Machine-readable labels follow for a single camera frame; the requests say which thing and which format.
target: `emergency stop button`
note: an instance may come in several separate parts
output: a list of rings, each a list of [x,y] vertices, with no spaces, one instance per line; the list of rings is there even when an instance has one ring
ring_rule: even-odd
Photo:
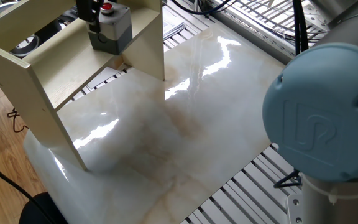
[[[110,15],[114,12],[114,8],[111,3],[104,3],[103,6],[100,8],[100,12],[103,15]]]

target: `wire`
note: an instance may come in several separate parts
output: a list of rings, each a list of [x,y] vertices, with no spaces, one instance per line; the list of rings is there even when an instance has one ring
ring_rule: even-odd
[[[292,0],[293,10],[294,10],[294,20],[295,20],[295,55],[298,55],[301,52],[301,46],[300,46],[301,37],[300,37],[299,16],[298,16],[299,11],[296,10],[297,9],[296,1],[297,0]]]
[[[246,1],[254,2],[254,3],[260,4],[260,5],[262,5],[262,6],[265,6],[265,7],[269,8],[269,9],[276,10],[276,11],[293,12],[293,10],[288,10],[288,9],[279,9],[279,8],[277,8],[277,7],[273,7],[273,6],[270,6],[270,7],[269,7],[268,5],[263,4],[263,3],[261,3],[261,2],[258,2],[258,1],[255,1],[255,0],[246,0]],[[320,16],[320,14],[314,14],[314,13],[308,13],[308,15]]]
[[[26,196],[34,205],[40,210],[40,212],[45,216],[45,218],[51,223],[56,224],[53,218],[42,208],[42,206],[33,198],[29,193],[27,193],[21,186],[17,185],[11,179],[7,178],[3,173],[0,172],[0,178],[5,180],[8,184],[16,188],[20,193]]]
[[[22,129],[16,131],[16,129],[15,129],[16,117],[18,117],[18,116],[20,116],[20,115],[17,114],[17,111],[16,111],[15,108],[13,108],[12,112],[9,112],[6,116],[7,116],[8,118],[13,118],[13,131],[14,131],[15,133],[19,133],[19,132],[23,131],[24,128],[27,128],[27,129],[29,128],[29,127],[27,127],[26,125],[23,125]]]
[[[305,14],[303,13],[302,3],[301,0],[295,0],[296,7],[298,11],[298,17],[299,17],[299,25],[300,25],[300,36],[301,36],[301,52],[304,50],[309,49],[309,43],[308,43],[308,32],[306,29],[306,21],[305,21]]]
[[[236,3],[238,0],[235,0],[233,3],[231,3],[230,5],[228,5],[227,7],[225,7],[224,9],[221,9],[219,11],[216,11],[216,12],[213,12],[213,13],[219,13],[219,12],[223,12],[225,11],[226,9],[230,8],[232,5],[234,5],[234,3]]]
[[[194,15],[208,15],[208,14],[211,14],[215,11],[218,11],[220,8],[222,8],[225,4],[227,4],[230,0],[225,0],[224,2],[222,2],[222,4],[216,6],[215,8],[213,9],[210,9],[208,11],[205,11],[205,12],[196,12],[196,11],[193,11],[193,10],[190,10],[188,8],[186,8],[185,6],[182,6],[179,2],[177,2],[177,0],[172,0],[173,3],[175,5],[177,5],[179,8],[181,8],[182,10],[184,10],[185,12],[188,12],[190,14],[194,14]]]
[[[284,182],[294,178],[297,183],[290,183],[290,184],[283,184]],[[284,177],[283,179],[279,180],[277,183],[273,185],[274,188],[282,188],[282,187],[291,187],[291,186],[301,186],[302,185],[302,178],[299,176],[299,171],[294,169],[291,174]]]

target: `white marble surface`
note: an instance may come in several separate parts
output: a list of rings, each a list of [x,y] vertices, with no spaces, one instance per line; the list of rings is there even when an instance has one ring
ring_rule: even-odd
[[[165,53],[166,80],[132,70],[58,115],[89,171],[24,148],[70,223],[180,223],[270,143],[262,102],[284,66],[215,25]]]

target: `wooden floor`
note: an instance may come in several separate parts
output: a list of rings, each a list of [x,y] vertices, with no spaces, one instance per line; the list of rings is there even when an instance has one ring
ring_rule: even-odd
[[[6,114],[13,106],[0,89],[0,171],[23,187],[31,195],[45,192],[31,163],[23,151],[23,140],[27,129],[21,133],[12,130],[13,120]],[[16,118],[16,129],[24,125]],[[16,189],[0,179],[0,224],[18,223],[27,199]]]

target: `wooden stand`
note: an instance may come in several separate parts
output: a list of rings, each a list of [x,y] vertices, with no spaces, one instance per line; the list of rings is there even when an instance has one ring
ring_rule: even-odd
[[[22,0],[0,14],[0,87],[37,140],[86,166],[57,111],[116,60],[164,80],[161,0],[122,0],[131,9],[133,40],[122,55],[93,50],[86,23],[75,20],[22,60],[8,51],[75,5],[74,0]]]

